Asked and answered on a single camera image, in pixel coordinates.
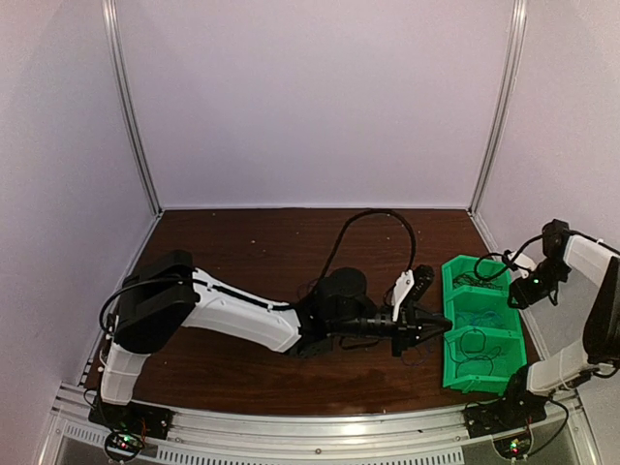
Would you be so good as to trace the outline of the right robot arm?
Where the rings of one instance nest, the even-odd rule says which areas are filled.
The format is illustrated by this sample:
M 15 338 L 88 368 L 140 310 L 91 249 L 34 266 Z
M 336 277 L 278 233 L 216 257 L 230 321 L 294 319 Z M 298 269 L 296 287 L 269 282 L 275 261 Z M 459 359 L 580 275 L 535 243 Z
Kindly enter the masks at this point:
M 510 428 L 533 413 L 535 401 L 619 370 L 619 251 L 559 219 L 545 224 L 537 240 L 541 262 L 522 261 L 524 247 L 504 259 L 520 272 L 510 284 L 508 305 L 526 310 L 547 300 L 567 310 L 574 328 L 556 354 L 511 376 L 507 399 L 496 410 L 497 420 Z

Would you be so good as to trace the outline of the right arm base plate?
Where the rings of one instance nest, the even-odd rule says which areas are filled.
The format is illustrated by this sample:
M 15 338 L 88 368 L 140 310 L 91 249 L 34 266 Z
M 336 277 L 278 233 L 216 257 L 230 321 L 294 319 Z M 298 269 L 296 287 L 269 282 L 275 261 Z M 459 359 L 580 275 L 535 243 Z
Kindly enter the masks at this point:
M 534 451 L 533 424 L 546 419 L 546 403 L 529 393 L 470 403 L 463 410 L 464 424 L 471 439 L 491 436 L 502 459 L 525 460 Z

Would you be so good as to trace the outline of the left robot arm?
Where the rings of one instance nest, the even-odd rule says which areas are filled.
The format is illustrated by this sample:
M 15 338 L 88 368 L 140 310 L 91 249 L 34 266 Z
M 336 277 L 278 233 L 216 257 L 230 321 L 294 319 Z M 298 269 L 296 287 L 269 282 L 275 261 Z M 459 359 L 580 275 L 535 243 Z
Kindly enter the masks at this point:
M 328 352 L 336 338 L 387 340 L 399 357 L 453 328 L 451 320 L 419 306 L 433 279 L 429 266 L 408 269 L 396 279 L 389 303 L 377 305 L 367 294 L 364 273 L 341 267 L 289 303 L 230 286 L 195 267 L 190 253 L 173 251 L 126 278 L 104 305 L 101 328 L 110 345 L 101 370 L 101 412 L 119 430 L 139 422 L 139 408 L 130 401 L 142 367 L 182 327 L 223 333 L 291 357 Z

